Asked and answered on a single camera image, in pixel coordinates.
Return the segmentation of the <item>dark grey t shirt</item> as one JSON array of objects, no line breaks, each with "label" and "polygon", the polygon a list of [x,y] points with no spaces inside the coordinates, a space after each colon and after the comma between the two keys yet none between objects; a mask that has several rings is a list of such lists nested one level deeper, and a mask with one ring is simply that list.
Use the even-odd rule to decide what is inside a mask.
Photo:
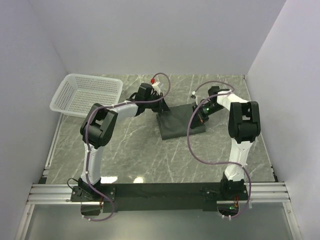
[{"label": "dark grey t shirt", "polygon": [[185,137],[187,127],[193,114],[195,103],[170,107],[170,111],[164,111],[156,115],[158,128],[163,141]]}]

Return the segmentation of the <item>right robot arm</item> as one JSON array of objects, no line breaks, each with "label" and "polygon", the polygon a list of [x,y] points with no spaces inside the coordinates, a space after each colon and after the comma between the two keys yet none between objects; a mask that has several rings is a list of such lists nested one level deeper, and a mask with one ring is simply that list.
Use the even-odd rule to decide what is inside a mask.
[{"label": "right robot arm", "polygon": [[226,109],[229,111],[228,134],[231,138],[229,160],[220,181],[219,195],[226,200],[247,194],[243,167],[251,146],[261,133],[260,109],[256,101],[244,100],[231,89],[212,86],[208,90],[210,99],[194,103],[193,114],[187,133],[209,120],[209,116]]}]

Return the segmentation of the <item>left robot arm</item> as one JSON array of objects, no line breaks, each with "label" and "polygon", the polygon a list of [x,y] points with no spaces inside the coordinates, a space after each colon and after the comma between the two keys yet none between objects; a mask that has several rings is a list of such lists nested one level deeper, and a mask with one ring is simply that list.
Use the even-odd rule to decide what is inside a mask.
[{"label": "left robot arm", "polygon": [[146,109],[155,113],[169,111],[162,92],[162,83],[142,83],[129,99],[112,106],[95,103],[80,128],[85,147],[84,166],[78,187],[88,201],[100,195],[101,161],[104,147],[110,142],[116,123],[142,114]]}]

